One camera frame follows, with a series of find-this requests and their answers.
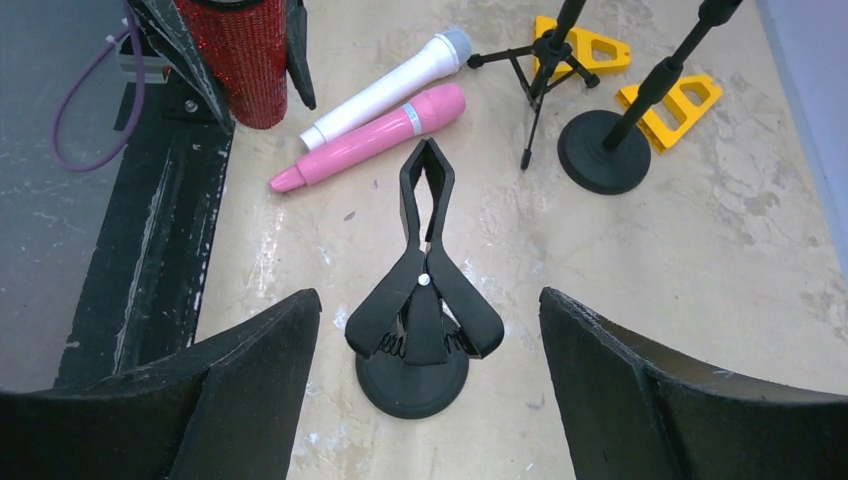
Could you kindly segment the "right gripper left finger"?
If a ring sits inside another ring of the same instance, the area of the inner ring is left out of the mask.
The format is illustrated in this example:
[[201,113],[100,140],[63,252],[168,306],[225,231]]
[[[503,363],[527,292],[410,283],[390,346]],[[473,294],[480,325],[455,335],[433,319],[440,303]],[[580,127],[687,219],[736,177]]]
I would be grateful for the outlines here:
[[1,396],[5,479],[283,479],[322,306],[300,290],[100,381]]

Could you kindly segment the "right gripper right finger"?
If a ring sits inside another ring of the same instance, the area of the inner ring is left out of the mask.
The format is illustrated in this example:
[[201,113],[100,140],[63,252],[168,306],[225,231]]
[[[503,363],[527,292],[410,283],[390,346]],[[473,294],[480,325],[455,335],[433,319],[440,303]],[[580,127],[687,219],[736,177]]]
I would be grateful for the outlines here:
[[843,479],[847,399],[746,376],[546,287],[545,356],[579,479]]

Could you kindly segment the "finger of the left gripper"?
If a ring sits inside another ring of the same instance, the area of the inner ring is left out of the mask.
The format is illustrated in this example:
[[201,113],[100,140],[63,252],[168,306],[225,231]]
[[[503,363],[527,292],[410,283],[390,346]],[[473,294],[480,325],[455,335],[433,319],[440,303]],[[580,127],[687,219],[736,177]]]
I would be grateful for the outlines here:
[[235,122],[221,86],[203,59],[176,3],[171,0],[129,0],[128,5],[153,50],[168,60],[202,96],[223,130],[232,133]]
[[310,110],[317,107],[307,59],[308,13],[303,0],[286,1],[287,73],[302,103]]

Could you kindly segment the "black round-base mic stand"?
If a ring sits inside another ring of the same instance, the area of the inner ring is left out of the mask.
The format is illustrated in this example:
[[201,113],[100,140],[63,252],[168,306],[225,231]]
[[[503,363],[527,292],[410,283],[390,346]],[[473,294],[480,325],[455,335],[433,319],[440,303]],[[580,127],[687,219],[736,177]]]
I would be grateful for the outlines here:
[[436,141],[420,141],[399,172],[404,252],[345,327],[361,389],[400,419],[447,408],[465,385],[470,361],[493,353],[505,336],[501,316],[445,249],[454,183]]

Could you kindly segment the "red glitter microphone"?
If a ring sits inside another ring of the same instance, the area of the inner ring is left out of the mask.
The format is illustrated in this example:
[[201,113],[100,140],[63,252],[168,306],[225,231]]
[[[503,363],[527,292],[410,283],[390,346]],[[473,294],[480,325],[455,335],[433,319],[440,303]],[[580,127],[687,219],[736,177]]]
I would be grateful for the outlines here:
[[225,101],[243,125],[267,130],[287,110],[285,3],[177,1]]

